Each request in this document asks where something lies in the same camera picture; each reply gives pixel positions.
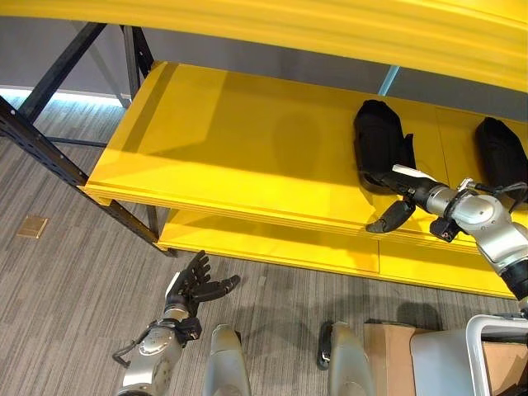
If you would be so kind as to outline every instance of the black metal frame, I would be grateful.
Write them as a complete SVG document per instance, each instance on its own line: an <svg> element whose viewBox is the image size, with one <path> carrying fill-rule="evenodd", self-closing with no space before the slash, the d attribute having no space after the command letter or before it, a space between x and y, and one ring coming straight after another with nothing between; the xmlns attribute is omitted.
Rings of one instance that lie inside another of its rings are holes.
<svg viewBox="0 0 528 396"><path fill-rule="evenodd" d="M154 206L147 207L148 221L150 223L150 227L148 227L115 200L112 200L108 206L99 205L88 194L79 189L79 187L86 185L88 175L53 145L52 140L67 144L85 144L86 142L75 139L49 139L33 126L33 122L42 112L42 109L44 109L62 81L68 76L93 41L99 36L105 25L87 23L49 68L35 89L22 103L19 110L12 107L0 96L0 135L7 136L48 170L73 187L79 194L82 194L130 231L162 251L155 245L159 238L159 231L157 213ZM139 70L146 77L152 68L153 57L141 28L130 26L122 26L122 28L125 34L130 94L134 97L139 89ZM87 142L85 145L106 146L97 142ZM168 256L174 256L175 251L169 249L168 252L163 253Z"/></svg>

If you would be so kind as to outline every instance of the gray wall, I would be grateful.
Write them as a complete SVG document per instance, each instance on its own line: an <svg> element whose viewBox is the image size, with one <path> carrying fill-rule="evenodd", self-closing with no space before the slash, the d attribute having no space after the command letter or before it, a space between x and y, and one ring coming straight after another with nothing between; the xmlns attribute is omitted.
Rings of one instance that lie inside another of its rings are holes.
<svg viewBox="0 0 528 396"><path fill-rule="evenodd" d="M0 18L0 85L33 87L76 28L70 21ZM155 59L288 78L331 87L377 92L388 66L202 35L145 29ZM95 43L111 79L128 93L125 51L119 27L107 26ZM62 89L112 93L90 54ZM401 69L389 91L393 97L528 120L528 95L434 73Z"/></svg>

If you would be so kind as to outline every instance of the cardboard box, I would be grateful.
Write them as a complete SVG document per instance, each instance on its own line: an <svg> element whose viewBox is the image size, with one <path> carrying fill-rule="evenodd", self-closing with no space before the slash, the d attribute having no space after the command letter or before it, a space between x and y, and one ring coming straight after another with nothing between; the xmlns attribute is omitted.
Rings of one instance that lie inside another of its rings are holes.
<svg viewBox="0 0 528 396"><path fill-rule="evenodd" d="M416 396L411 338L427 332L395 323L366 323L365 352L369 357L377 396ZM516 384L528 384L528 347L483 342L493 396Z"/></svg>
<svg viewBox="0 0 528 396"><path fill-rule="evenodd" d="M498 396L518 384L528 384L528 347L522 344L483 342L489 385Z"/></svg>
<svg viewBox="0 0 528 396"><path fill-rule="evenodd" d="M415 396L411 337L426 332L403 324L366 323L365 352L378 396Z"/></svg>

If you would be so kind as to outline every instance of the metal support beam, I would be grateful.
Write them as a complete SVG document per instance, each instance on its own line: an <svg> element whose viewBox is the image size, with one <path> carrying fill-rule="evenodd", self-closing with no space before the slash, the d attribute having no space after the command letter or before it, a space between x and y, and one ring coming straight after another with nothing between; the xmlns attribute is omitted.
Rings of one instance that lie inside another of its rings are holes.
<svg viewBox="0 0 528 396"><path fill-rule="evenodd" d="M396 78L396 74L398 74L398 71L399 66L394 66L393 64L390 65L389 71L385 76L385 80L383 80L383 82L381 83L381 87L379 87L378 95L381 95L382 97L387 95L390 86L393 84L393 81Z"/></svg>
<svg viewBox="0 0 528 396"><path fill-rule="evenodd" d="M121 30L123 31L123 33L125 33L125 27L122 25ZM141 74L143 74L143 77L147 77L154 63L154 58L152 56L152 53L150 52L147 39L145 39L143 29L137 26L132 26L132 31L134 35L134 44L139 70L141 70Z"/></svg>
<svg viewBox="0 0 528 396"><path fill-rule="evenodd" d="M89 147L101 147L101 148L106 147L106 143L94 142L91 140L56 138L54 136L48 136L48 140L53 143L75 144L77 146L89 146Z"/></svg>
<svg viewBox="0 0 528 396"><path fill-rule="evenodd" d="M80 32L83 29L83 23L80 21L71 21L70 22L73 26L73 28ZM116 79L114 78L114 75L112 74L112 71L108 68L106 65L105 60L102 58L101 53L97 49L95 45L90 46L88 48L88 53L92 57L93 61L99 68L99 71L102 74L102 77L106 80L106 83L114 93L114 96L117 98L117 100L120 102L120 104L125 108L128 109L130 106L130 101L121 95L121 91L119 89L119 84L117 83Z"/></svg>
<svg viewBox="0 0 528 396"><path fill-rule="evenodd" d="M126 69L129 74L130 97L133 101L139 90L138 52L132 26L124 26L123 34L125 35Z"/></svg>
<svg viewBox="0 0 528 396"><path fill-rule="evenodd" d="M148 227L159 238L158 211L156 206L147 205Z"/></svg>
<svg viewBox="0 0 528 396"><path fill-rule="evenodd" d="M86 50L102 32L105 23L87 23L55 60L35 89L20 106L19 112L32 124L48 104L60 84L72 71Z"/></svg>
<svg viewBox="0 0 528 396"><path fill-rule="evenodd" d="M89 199L94 205L99 206L140 238L155 246L154 244L158 241L157 235L117 201L113 200L109 206L101 206L81 191L78 187L86 185L87 174L70 161L3 97L0 97L0 131L48 170L73 187L76 192ZM165 252L165 254L172 256L171 252Z"/></svg>
<svg viewBox="0 0 528 396"><path fill-rule="evenodd" d="M129 75L129 85L130 85L130 97L132 101L135 98L135 95L139 90L139 62L140 58L136 36L138 35L137 29L132 26L122 26L123 34L125 35L125 54L126 54L126 68ZM156 211L156 206L147 205L147 216L148 216L148 227L154 232L155 235L159 238L159 223L158 223L158 213Z"/></svg>

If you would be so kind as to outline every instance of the yellow shelf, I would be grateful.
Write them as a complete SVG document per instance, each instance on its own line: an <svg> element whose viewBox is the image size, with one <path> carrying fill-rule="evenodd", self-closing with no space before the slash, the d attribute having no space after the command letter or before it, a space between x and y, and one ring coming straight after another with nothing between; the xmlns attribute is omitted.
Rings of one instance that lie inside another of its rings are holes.
<svg viewBox="0 0 528 396"><path fill-rule="evenodd" d="M526 0L2 0L0 15L187 31L526 92Z"/></svg>
<svg viewBox="0 0 528 396"><path fill-rule="evenodd" d="M260 262L511 298L481 257L172 210L159 243Z"/></svg>
<svg viewBox="0 0 528 396"><path fill-rule="evenodd" d="M97 198L365 235L396 199L365 191L352 119L376 96L161 63L146 78L85 186ZM446 181L436 107L384 98L415 134L417 165ZM382 238L444 245L416 214ZM474 243L450 248L474 252Z"/></svg>

